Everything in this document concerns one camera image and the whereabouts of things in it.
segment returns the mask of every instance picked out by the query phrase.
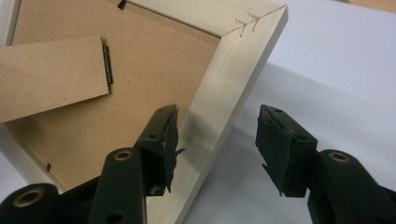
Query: brown cardboard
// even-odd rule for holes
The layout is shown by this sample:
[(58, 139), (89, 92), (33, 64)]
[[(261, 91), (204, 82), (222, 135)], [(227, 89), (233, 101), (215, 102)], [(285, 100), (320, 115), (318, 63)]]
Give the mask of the brown cardboard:
[(99, 175), (110, 151), (131, 147), (156, 108), (177, 103), (181, 123), (219, 43), (118, 2), (21, 2), (13, 44), (101, 35), (110, 48), (110, 95), (7, 124), (67, 189)]
[(100, 36), (0, 48), (0, 123), (108, 94)]

